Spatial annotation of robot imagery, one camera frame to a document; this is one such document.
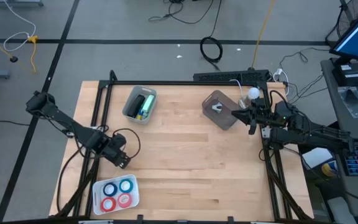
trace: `blue tape roll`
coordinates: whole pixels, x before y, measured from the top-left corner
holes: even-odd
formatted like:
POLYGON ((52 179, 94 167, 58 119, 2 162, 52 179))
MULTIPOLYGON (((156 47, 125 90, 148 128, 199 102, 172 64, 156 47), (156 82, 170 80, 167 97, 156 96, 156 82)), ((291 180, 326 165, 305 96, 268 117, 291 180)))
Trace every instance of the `blue tape roll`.
POLYGON ((117 190, 118 190, 117 186, 116 186, 115 184, 113 184, 112 182, 107 183, 107 184, 103 187, 103 193, 105 194, 105 196, 109 196, 109 197, 114 196, 114 195, 117 193, 117 190), (109 186, 109 185, 111 185, 112 187, 114 187, 114 190, 112 191, 111 194, 107 194, 107 192, 106 192, 106 187, 109 186))
POLYGON ((119 190, 122 193, 129 193, 131 192, 131 190, 134 188, 134 184, 132 183, 132 181, 130 181, 129 179, 124 179, 119 183, 119 190), (122 189, 122 184, 128 182, 129 183, 129 188, 127 190, 122 189))

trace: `wooden tabletop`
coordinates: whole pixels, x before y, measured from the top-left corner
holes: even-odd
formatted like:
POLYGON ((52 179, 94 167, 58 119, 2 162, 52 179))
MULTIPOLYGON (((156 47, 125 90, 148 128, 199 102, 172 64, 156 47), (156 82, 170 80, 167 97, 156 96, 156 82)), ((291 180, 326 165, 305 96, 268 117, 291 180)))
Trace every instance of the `wooden tabletop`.
MULTIPOLYGON (((89 126, 91 122, 97 86, 98 82, 82 83, 74 119, 84 126, 89 126)), ((150 123, 143 126, 128 121, 122 115, 122 108, 133 86, 113 86, 107 135, 112 135, 119 128, 131 128, 139 135, 142 149, 126 169, 101 159, 98 172, 98 180, 134 174, 139 185, 140 202, 134 208, 100 216, 92 213, 91 217, 135 220, 138 214, 142 214, 145 220, 223 221, 233 216, 235 221, 272 221, 267 172, 264 162, 258 158, 262 148, 259 131, 248 135, 249 127, 240 121, 223 131, 204 116, 201 109, 202 101, 214 90, 222 91, 237 102, 241 96, 239 87, 148 87, 157 91, 157 105, 150 123)), ((269 83, 268 88, 284 95, 281 83, 269 83)), ((279 99, 273 94, 274 103, 279 99)), ((126 152, 131 156, 137 150, 137 140, 128 131, 121 134, 127 139, 126 152)), ((75 151, 75 142, 69 139, 62 165, 75 151)), ((282 151, 281 155, 287 189, 305 213, 312 217, 300 158, 288 151, 282 151)), ((76 190, 82 163, 83 158, 79 155, 69 163, 63 175, 60 206, 76 190)), ((82 214, 87 196, 88 189, 83 194, 82 214)), ((56 212, 55 194, 50 214, 56 212)))

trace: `gray plastic bin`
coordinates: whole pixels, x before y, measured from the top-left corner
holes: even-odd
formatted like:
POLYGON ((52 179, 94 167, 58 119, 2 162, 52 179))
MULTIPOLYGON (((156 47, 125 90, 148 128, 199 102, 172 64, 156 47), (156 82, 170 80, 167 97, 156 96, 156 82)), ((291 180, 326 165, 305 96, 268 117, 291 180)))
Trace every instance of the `gray plastic bin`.
POLYGON ((130 95, 128 96, 128 100, 125 103, 124 108, 122 109, 122 114, 129 119, 129 121, 132 121, 134 123, 137 124, 147 124, 150 121, 150 117, 152 116, 153 110, 155 108, 155 104, 157 103, 157 92, 153 89, 147 88, 146 86, 140 86, 140 85, 136 85, 134 86, 134 88, 132 89, 130 95), (134 102, 134 100, 136 99, 136 97, 138 95, 143 95, 146 99, 149 95, 153 95, 154 96, 154 100, 149 112, 149 115, 147 118, 143 119, 143 120, 139 120, 139 119, 135 119, 135 118, 131 118, 129 116, 127 116, 128 114, 128 109, 130 107, 130 105, 134 102))
POLYGON ((213 91, 202 103, 203 114, 223 130, 228 130, 236 121, 231 111, 239 110, 240 106, 219 90, 213 91), (222 104, 222 111, 217 113, 212 106, 222 104))

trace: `tape roll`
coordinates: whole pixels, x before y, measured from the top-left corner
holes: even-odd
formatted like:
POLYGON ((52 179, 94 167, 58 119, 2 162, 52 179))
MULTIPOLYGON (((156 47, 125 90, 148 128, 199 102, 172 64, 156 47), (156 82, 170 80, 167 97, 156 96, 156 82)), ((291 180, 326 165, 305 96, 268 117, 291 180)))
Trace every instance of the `tape roll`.
POLYGON ((112 182, 107 183, 104 187, 103 187, 103 193, 105 194, 105 196, 109 196, 112 197, 117 193, 117 185, 113 184, 112 182))
POLYGON ((119 183, 119 190, 122 193, 129 193, 134 188, 134 184, 129 179, 124 179, 119 183))
POLYGON ((106 197, 100 203, 100 209, 104 212, 111 212, 116 208, 116 201, 112 197, 106 197))
POLYGON ((127 208, 131 205, 131 203, 132 203, 132 197, 130 194, 123 193, 120 196, 118 196, 118 205, 121 208, 127 208))

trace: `white cable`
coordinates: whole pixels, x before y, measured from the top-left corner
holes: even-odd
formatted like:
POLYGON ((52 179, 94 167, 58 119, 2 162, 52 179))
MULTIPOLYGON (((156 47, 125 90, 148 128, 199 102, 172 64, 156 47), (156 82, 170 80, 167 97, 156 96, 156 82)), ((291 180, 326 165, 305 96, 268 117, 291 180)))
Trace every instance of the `white cable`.
POLYGON ((238 80, 229 80, 229 81, 230 81, 230 82, 236 81, 236 82, 239 84, 241 96, 244 96, 244 95, 242 94, 242 88, 241 88, 240 82, 239 82, 238 80))
POLYGON ((7 52, 13 52, 13 51, 15 51, 15 50, 21 48, 21 47, 28 41, 28 39, 29 39, 30 37, 34 36, 35 30, 37 29, 37 26, 36 26, 34 23, 32 23, 32 22, 28 21, 27 19, 24 19, 23 17, 21 17, 21 16, 19 16, 18 14, 16 14, 16 12, 14 12, 14 11, 12 10, 12 8, 8 5, 8 3, 6 2, 6 0, 4 0, 4 2, 5 2, 5 4, 6 4, 6 6, 7 6, 7 8, 8 8, 15 16, 17 16, 18 18, 22 19, 23 21, 28 22, 29 24, 31 24, 31 25, 34 26, 34 31, 33 31, 33 33, 32 33, 31 35, 30 35, 28 32, 18 32, 18 33, 16 33, 16 34, 13 34, 12 36, 8 37, 8 38, 4 41, 4 49, 5 49, 7 52), (19 35, 19 34, 25 34, 25 35, 27 35, 26 40, 25 40, 22 44, 20 44, 20 46, 16 47, 15 49, 8 50, 8 49, 6 48, 6 46, 5 46, 5 45, 6 45, 6 42, 7 42, 8 40, 12 39, 13 37, 19 35))
MULTIPOLYGON (((280 78, 280 75, 281 75, 281 74, 284 74, 285 80, 286 80, 286 82, 288 83, 288 82, 289 82, 289 81, 288 81, 288 76, 287 76, 287 74, 284 72, 284 70, 282 70, 281 68, 277 69, 277 71, 273 74, 273 80, 274 80, 274 82, 278 82, 278 80, 276 80, 274 77, 275 77, 276 75, 278 75, 278 78, 280 78)), ((288 96, 289 92, 290 92, 289 87, 287 87, 287 90, 286 90, 286 92, 285 92, 285 95, 288 96)))

